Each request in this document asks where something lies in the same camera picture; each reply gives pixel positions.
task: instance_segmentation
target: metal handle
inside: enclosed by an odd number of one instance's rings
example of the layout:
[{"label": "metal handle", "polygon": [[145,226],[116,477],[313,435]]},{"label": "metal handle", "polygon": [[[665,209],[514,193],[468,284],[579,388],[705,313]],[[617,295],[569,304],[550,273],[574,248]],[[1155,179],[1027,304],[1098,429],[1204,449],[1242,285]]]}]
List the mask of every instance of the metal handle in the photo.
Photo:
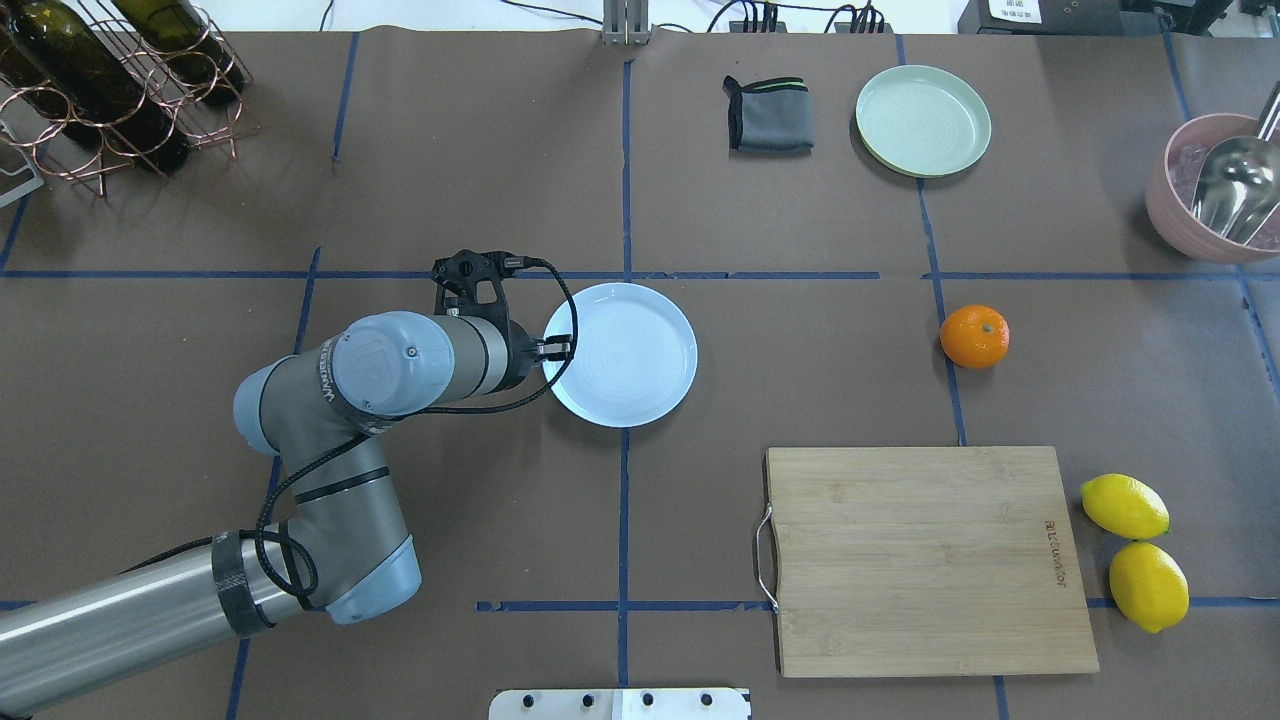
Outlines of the metal handle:
[{"label": "metal handle", "polygon": [[1280,120],[1280,81],[1276,81],[1276,86],[1271,90],[1271,97],[1262,106],[1262,115],[1258,118],[1258,137],[1270,138],[1271,132],[1275,131],[1276,120]]},{"label": "metal handle", "polygon": [[764,505],[764,518],[760,518],[760,524],[755,527],[755,553],[753,560],[755,561],[755,582],[760,583],[760,589],[764,591],[764,597],[769,598],[769,607],[773,609],[773,614],[778,614],[778,600],[773,597],[769,592],[768,585],[764,584],[764,574],[760,571],[760,530],[764,525],[773,518],[773,503],[768,502]]}]

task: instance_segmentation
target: wooden cutting board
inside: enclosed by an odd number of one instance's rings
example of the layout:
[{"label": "wooden cutting board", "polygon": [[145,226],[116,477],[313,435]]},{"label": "wooden cutting board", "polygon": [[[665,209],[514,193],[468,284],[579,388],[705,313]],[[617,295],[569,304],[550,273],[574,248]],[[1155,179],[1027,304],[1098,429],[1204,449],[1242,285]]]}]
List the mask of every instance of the wooden cutting board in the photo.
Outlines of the wooden cutting board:
[{"label": "wooden cutting board", "polygon": [[773,447],[785,678],[1097,673],[1052,447]]}]

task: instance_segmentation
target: plate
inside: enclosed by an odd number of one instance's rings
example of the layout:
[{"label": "plate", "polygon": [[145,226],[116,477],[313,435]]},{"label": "plate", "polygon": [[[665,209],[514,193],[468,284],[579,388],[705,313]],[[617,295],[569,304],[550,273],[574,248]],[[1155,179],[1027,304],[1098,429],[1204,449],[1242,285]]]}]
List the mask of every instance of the plate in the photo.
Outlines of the plate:
[{"label": "plate", "polygon": [[928,65],[899,65],[873,77],[854,110],[867,150],[916,178],[957,173],[991,142],[991,113],[969,83]]},{"label": "plate", "polygon": [[[698,372],[694,328],[662,293],[630,283],[604,283],[576,295],[577,352],[552,392],[584,420],[608,428],[652,423],[684,400]],[[547,322],[543,337],[571,332],[568,302]],[[552,378],[559,363],[543,363]]]}]

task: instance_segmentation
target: lemon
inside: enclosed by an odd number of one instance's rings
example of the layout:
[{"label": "lemon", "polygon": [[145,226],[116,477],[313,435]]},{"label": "lemon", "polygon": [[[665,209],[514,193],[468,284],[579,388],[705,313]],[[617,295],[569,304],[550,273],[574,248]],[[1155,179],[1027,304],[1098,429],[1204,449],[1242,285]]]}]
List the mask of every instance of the lemon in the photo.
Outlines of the lemon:
[{"label": "lemon", "polygon": [[1117,552],[1108,578],[1120,612],[1148,633],[1172,628],[1187,616],[1187,577],[1167,552],[1149,542],[1129,543]]},{"label": "lemon", "polygon": [[1129,475],[1098,475],[1080,486],[1080,496],[1084,514],[1123,538],[1147,539],[1169,532],[1165,501]]}]

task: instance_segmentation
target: dark green bottle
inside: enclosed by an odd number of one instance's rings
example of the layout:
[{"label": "dark green bottle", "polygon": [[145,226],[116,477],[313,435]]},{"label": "dark green bottle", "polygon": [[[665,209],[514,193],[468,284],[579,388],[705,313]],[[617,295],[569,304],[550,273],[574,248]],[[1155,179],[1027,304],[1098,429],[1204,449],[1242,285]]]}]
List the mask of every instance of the dark green bottle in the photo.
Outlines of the dark green bottle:
[{"label": "dark green bottle", "polygon": [[[182,167],[191,147],[187,137],[76,10],[58,0],[0,0],[0,6],[8,10],[5,27],[14,45],[70,97],[81,118],[111,123],[163,173]],[[134,164],[150,168],[142,158]]]},{"label": "dark green bottle", "polygon": [[[209,37],[207,26],[187,0],[111,0],[120,13],[137,28],[138,35],[161,53],[182,53],[191,50],[197,55],[178,55],[165,60],[173,74],[187,85],[209,85],[214,82],[214,65],[225,73],[224,79],[204,96],[210,105],[227,105],[236,100],[236,92],[244,90],[244,74],[236,67],[232,56],[223,51],[216,40]],[[227,86],[230,83],[236,88]]]},{"label": "dark green bottle", "polygon": [[[0,27],[0,79],[9,87],[36,87],[49,82],[40,68],[31,64],[31,60],[14,46],[13,40]],[[61,122],[70,115],[67,100],[55,92],[27,92],[22,96],[41,118],[46,120]],[[63,126],[63,135],[70,138],[90,152],[96,152],[102,145],[102,133],[97,128],[82,126],[72,120]]]}]

